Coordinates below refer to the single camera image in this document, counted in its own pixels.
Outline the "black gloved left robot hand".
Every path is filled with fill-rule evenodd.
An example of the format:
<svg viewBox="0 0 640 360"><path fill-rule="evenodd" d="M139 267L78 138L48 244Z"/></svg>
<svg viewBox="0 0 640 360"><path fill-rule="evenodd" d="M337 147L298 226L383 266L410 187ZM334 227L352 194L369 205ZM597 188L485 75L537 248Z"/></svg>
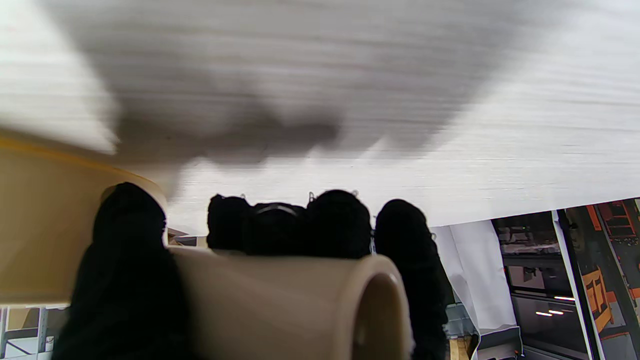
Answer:
<svg viewBox="0 0 640 360"><path fill-rule="evenodd" d="M349 191L327 190L306 207L210 199L208 248L258 256L361 259L372 252L397 267L409 307L413 360L443 360L448 340L444 269L422 210L389 200L371 225ZM141 187L106 194L77 271L54 360L195 360L186 291L162 240L166 216Z"/></svg>

